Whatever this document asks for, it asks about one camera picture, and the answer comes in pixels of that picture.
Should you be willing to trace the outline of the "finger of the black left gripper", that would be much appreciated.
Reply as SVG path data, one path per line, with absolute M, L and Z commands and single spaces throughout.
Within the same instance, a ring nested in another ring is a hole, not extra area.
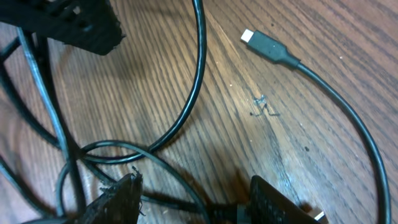
M 98 55 L 124 37 L 108 0 L 1 0 L 1 22 Z

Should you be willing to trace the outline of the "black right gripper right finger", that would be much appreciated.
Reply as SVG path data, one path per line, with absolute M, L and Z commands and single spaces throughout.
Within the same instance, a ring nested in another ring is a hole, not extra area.
M 319 224 L 258 175 L 251 178 L 248 212 L 252 224 Z

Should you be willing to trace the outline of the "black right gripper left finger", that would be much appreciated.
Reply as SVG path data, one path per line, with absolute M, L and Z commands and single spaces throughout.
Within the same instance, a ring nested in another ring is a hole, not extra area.
M 98 168 L 95 168 L 95 173 L 107 180 L 109 187 L 73 223 L 136 224 L 141 207 L 142 174 L 133 169 L 133 172 L 115 181 Z

